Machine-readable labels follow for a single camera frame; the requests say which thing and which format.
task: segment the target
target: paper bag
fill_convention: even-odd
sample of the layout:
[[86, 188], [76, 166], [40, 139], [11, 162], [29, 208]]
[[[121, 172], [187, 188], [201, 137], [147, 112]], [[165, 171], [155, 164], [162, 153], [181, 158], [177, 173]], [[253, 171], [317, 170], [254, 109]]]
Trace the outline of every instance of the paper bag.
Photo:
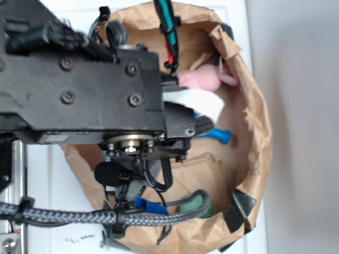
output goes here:
[[[220, 18], [211, 10], [174, 3], [180, 16], [178, 72], [197, 68], [205, 62], [217, 64], [219, 56], [226, 61], [238, 87], [223, 84], [216, 92], [225, 108], [217, 127], [233, 133], [229, 144], [218, 140], [193, 139], [188, 159], [172, 161], [173, 186], [164, 193], [166, 201], [187, 197], [205, 189], [215, 215], [194, 219], [173, 227], [167, 238], [157, 245], [162, 228], [131, 226], [126, 236], [117, 239], [135, 253], [207, 253], [227, 246], [255, 228], [261, 199], [272, 157], [272, 130], [262, 92], [245, 66], [241, 48], [223, 31]], [[129, 44], [143, 43], [159, 55], [162, 71], [167, 60], [164, 36], [154, 4], [146, 3], [111, 14], [126, 27]], [[104, 204], [104, 189], [95, 182], [93, 169], [104, 160], [96, 145], [63, 146], [66, 159], [95, 209]], [[143, 197], [159, 202], [148, 188]]]

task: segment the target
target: gray wall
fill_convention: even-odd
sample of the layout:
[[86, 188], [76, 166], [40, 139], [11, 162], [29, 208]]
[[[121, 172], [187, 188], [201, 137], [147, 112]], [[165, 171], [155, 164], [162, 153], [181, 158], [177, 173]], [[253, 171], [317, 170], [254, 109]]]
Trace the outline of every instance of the gray wall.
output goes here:
[[339, 253], [339, 1], [247, 5], [274, 133], [269, 253]]

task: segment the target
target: black foam windscreen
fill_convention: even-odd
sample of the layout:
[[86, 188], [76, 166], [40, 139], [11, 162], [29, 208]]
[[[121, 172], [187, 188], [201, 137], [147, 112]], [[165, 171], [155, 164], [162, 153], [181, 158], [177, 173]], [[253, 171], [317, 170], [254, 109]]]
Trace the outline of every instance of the black foam windscreen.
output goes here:
[[124, 170], [123, 165], [117, 162], [105, 161], [95, 167], [94, 177], [103, 186], [119, 187], [123, 184], [119, 181], [119, 177]]

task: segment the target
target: green cable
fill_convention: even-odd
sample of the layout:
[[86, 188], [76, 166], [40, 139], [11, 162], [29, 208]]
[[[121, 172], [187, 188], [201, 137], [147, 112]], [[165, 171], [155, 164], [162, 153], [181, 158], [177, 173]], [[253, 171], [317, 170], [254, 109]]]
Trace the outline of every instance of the green cable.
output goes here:
[[[171, 19], [171, 15], [170, 15], [170, 11], [168, 9], [168, 5], [166, 0], [159, 0], [160, 6], [163, 9], [163, 14], [164, 14], [164, 18], [166, 21], [166, 25], [168, 27], [168, 29], [172, 29], [173, 28], [173, 21]], [[170, 33], [169, 35], [169, 40], [171, 45], [173, 46], [174, 44], [176, 44], [176, 40], [175, 40], [175, 35], [174, 32]]]

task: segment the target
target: pink plush toy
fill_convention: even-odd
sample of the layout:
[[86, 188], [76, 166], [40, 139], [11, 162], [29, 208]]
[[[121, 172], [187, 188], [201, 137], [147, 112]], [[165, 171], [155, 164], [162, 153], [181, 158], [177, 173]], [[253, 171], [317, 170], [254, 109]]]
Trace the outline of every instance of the pink plush toy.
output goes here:
[[239, 82], [233, 76], [227, 74], [223, 68], [220, 68], [220, 65], [206, 64], [195, 70], [181, 73], [178, 75], [179, 86], [211, 92], [218, 90], [222, 82], [230, 86], [237, 86]]

